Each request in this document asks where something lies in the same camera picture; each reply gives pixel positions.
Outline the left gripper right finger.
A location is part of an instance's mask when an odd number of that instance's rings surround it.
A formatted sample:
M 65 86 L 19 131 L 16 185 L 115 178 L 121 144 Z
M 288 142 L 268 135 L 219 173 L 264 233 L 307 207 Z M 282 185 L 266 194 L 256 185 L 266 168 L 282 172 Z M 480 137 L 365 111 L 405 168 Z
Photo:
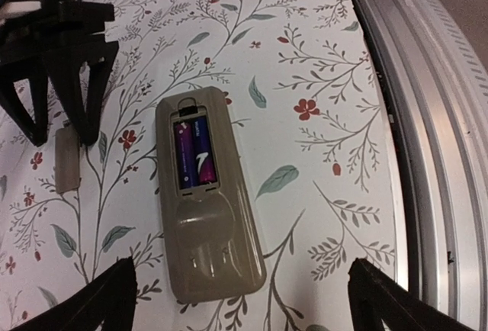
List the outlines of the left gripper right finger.
M 469 329 L 412 296 L 367 259 L 353 261 L 348 274 L 348 299 L 355 330 Z

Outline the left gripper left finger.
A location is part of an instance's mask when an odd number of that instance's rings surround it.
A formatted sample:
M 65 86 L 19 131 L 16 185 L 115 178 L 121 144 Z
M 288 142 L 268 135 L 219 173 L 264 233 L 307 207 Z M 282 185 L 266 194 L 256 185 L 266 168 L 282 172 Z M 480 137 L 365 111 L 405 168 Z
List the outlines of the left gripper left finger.
M 122 258 L 69 299 L 16 330 L 131 330 L 136 309 L 136 270 Z

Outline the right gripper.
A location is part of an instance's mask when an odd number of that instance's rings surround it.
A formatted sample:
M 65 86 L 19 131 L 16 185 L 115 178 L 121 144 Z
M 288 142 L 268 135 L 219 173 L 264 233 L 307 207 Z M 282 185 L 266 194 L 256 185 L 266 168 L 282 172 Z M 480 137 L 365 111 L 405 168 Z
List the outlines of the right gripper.
M 106 42 L 114 6 L 85 0 L 1 0 L 1 66 L 37 58 L 86 146 L 98 141 L 104 94 L 119 43 Z M 1 68 L 1 107 L 35 146 L 47 141 L 48 76 L 37 67 Z M 30 105 L 17 91 L 27 82 Z

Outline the beige battery cover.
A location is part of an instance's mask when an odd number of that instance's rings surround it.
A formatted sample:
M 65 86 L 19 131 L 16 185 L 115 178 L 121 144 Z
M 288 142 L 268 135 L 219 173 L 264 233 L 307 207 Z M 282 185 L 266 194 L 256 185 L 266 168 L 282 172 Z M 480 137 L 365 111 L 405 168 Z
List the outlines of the beige battery cover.
M 65 194 L 80 187 L 81 141 L 74 126 L 64 121 L 55 134 L 54 181 L 57 194 Z

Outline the beige remote control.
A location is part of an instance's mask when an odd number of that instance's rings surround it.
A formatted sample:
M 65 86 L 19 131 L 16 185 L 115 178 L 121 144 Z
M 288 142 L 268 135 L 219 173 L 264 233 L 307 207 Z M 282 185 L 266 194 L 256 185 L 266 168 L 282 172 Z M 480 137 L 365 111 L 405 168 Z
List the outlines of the beige remote control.
M 181 189 L 174 125 L 207 118 L 217 181 Z M 251 294 L 266 269 L 225 94 L 206 87 L 163 98 L 156 108 L 156 156 L 166 260 L 182 303 Z

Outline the purple battery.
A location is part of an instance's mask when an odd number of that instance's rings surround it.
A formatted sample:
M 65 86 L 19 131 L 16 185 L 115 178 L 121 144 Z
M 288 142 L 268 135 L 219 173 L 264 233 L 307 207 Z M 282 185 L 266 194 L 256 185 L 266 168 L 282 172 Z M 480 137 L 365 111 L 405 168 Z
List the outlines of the purple battery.
M 201 185 L 217 181 L 214 167 L 210 133 L 205 116 L 196 117 L 193 123 L 194 152 L 197 164 L 197 175 Z
M 175 148 L 178 161 L 178 177 L 181 189 L 193 188 L 198 183 L 194 155 L 193 130 L 188 122 L 174 125 Z

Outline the floral tablecloth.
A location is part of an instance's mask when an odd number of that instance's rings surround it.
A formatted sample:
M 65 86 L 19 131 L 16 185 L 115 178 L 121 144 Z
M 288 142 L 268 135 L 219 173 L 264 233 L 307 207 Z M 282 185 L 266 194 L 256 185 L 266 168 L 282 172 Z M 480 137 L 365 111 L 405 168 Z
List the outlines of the floral tablecloth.
M 390 135 L 351 0 L 111 3 L 120 49 L 80 187 L 54 185 L 55 143 L 1 116 L 1 328 L 56 306 L 118 259 L 137 273 L 136 330 L 350 330 L 348 269 L 397 273 Z M 267 277 L 254 294 L 172 293 L 156 174 L 156 105 L 226 98 Z

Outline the aluminium front rail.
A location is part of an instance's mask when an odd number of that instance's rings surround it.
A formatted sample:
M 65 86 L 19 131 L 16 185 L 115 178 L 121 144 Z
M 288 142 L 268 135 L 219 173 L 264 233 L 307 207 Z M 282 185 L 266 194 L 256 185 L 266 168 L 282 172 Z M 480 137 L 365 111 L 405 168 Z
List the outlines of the aluminium front rail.
M 487 328 L 487 72 L 439 0 L 352 0 L 398 159 L 414 296 Z

